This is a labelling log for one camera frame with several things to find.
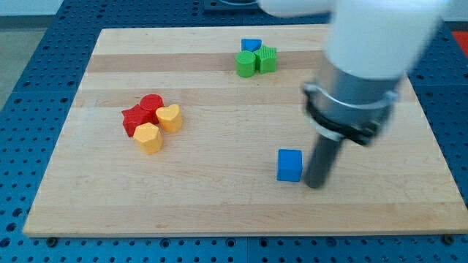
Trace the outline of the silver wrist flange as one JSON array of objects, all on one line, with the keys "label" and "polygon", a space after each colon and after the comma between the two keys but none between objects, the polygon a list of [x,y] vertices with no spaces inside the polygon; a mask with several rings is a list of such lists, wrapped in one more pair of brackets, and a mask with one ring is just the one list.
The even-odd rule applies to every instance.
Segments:
[{"label": "silver wrist flange", "polygon": [[356,77],[324,57],[313,80],[303,84],[306,112],[323,137],[369,145],[389,119],[398,84],[398,78]]}]

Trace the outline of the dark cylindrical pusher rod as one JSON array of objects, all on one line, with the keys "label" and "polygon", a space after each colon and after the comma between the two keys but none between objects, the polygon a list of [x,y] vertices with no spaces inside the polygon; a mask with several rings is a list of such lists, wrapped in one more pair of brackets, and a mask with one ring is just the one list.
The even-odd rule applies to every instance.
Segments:
[{"label": "dark cylindrical pusher rod", "polygon": [[319,135],[304,175],[304,182],[310,188],[322,188],[341,150],[343,140],[331,140]]}]

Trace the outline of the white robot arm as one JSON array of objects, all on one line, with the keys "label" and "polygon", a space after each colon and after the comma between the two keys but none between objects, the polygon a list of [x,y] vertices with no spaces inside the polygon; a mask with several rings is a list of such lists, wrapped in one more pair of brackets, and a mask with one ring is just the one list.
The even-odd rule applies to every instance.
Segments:
[{"label": "white robot arm", "polygon": [[345,140],[368,145],[388,121],[398,84],[434,36],[448,1],[261,0],[269,15],[331,14],[322,63],[303,84],[318,138],[304,183],[321,188]]}]

